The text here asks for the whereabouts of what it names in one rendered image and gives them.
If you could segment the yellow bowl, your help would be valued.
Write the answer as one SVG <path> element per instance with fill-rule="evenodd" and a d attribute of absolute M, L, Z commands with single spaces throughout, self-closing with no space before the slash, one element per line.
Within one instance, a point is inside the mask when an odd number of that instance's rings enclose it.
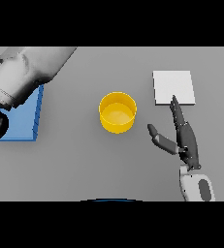
<path fill-rule="evenodd" d="M 98 111 L 101 125 L 106 131 L 123 134 L 135 122 L 137 104 L 127 93 L 114 91 L 103 97 Z"/>

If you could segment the pale square scale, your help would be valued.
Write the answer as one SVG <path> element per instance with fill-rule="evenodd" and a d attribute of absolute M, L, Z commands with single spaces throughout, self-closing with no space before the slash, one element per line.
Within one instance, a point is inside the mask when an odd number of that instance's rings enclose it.
<path fill-rule="evenodd" d="M 168 105 L 173 96 L 180 105 L 196 104 L 190 71 L 153 71 L 152 78 L 156 106 Z"/>

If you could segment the blue tray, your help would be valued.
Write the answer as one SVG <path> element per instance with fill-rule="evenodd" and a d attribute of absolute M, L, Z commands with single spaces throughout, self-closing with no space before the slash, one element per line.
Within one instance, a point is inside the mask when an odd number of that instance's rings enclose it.
<path fill-rule="evenodd" d="M 0 141 L 35 141 L 38 136 L 44 87 L 40 85 L 23 105 L 0 111 L 9 118 L 9 129 Z"/>

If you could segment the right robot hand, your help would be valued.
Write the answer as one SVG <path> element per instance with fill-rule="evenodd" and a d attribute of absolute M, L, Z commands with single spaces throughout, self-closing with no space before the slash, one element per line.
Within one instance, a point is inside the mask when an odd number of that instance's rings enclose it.
<path fill-rule="evenodd" d="M 174 124 L 176 128 L 176 141 L 172 141 L 161 135 L 152 124 L 147 125 L 147 129 L 151 136 L 152 142 L 170 153 L 178 155 L 180 160 L 187 166 L 189 171 L 199 170 L 201 168 L 199 162 L 198 144 L 194 131 L 188 121 L 184 119 L 180 104 L 173 96 L 170 109 L 173 114 Z"/>

